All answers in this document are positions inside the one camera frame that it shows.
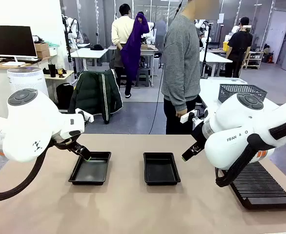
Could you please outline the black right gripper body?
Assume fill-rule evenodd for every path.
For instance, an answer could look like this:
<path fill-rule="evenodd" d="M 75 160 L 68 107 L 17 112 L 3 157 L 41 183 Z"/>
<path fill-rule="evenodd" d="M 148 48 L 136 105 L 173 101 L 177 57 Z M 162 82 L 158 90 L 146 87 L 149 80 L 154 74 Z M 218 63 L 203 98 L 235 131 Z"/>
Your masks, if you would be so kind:
<path fill-rule="evenodd" d="M 204 149 L 206 143 L 206 137 L 203 134 L 204 120 L 194 117 L 193 121 L 193 131 L 192 136 L 196 140 L 193 149 Z"/>

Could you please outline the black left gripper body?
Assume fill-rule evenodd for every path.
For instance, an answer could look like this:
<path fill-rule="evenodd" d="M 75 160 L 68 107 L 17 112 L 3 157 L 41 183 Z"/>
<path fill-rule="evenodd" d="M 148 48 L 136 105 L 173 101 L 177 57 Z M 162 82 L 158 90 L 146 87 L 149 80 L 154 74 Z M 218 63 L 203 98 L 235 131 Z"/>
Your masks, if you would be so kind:
<path fill-rule="evenodd" d="M 82 153 L 85 147 L 77 142 L 78 137 L 71 137 L 63 142 L 57 143 L 60 150 L 69 150 L 73 153 Z"/>

